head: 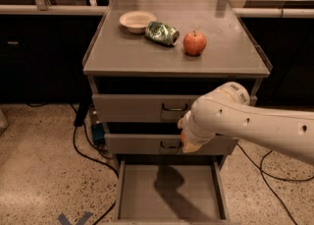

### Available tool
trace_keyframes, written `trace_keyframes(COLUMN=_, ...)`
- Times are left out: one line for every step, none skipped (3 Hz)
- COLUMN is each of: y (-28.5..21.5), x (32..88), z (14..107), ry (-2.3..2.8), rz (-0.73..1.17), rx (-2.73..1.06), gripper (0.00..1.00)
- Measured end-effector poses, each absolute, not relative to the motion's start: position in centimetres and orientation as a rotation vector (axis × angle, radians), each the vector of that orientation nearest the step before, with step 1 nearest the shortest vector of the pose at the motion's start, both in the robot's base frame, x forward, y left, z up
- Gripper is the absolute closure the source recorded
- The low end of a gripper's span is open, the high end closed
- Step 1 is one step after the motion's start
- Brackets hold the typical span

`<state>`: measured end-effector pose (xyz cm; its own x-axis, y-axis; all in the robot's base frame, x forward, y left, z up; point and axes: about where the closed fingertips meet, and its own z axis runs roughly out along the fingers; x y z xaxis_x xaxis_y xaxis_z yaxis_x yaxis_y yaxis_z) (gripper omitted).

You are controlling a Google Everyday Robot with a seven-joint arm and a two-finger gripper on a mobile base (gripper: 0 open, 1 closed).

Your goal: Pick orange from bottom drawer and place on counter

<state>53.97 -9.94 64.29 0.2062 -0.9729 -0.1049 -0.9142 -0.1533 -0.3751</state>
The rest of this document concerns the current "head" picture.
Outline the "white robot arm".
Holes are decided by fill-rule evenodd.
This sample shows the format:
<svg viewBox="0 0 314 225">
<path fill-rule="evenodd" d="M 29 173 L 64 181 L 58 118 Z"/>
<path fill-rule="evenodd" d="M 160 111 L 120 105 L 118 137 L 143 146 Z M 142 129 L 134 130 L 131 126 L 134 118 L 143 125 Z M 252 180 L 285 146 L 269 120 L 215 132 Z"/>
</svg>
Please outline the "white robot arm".
<svg viewBox="0 0 314 225">
<path fill-rule="evenodd" d="M 216 135 L 251 141 L 314 164 L 314 114 L 250 104 L 247 90 L 229 82 L 198 97 L 178 121 L 183 152 L 199 150 Z"/>
</svg>

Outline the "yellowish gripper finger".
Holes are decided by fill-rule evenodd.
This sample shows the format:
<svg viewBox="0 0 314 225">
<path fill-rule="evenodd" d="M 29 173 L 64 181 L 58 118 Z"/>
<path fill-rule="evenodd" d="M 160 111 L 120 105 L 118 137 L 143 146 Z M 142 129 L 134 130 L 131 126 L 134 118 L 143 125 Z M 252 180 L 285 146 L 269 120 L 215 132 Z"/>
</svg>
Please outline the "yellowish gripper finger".
<svg viewBox="0 0 314 225">
<path fill-rule="evenodd" d="M 193 153 L 202 147 L 199 143 L 184 142 L 183 143 L 183 153 Z"/>
</svg>

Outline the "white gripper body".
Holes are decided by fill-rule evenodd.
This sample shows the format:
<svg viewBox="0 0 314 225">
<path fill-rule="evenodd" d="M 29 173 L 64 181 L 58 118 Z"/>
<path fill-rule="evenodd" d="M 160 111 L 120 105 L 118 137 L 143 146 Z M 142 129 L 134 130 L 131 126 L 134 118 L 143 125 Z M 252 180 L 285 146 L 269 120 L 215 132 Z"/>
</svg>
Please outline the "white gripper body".
<svg viewBox="0 0 314 225">
<path fill-rule="evenodd" d="M 195 123 L 191 111 L 179 119 L 178 128 L 182 130 L 184 141 L 188 144 L 203 145 L 215 137 L 214 133 L 206 131 Z"/>
</svg>

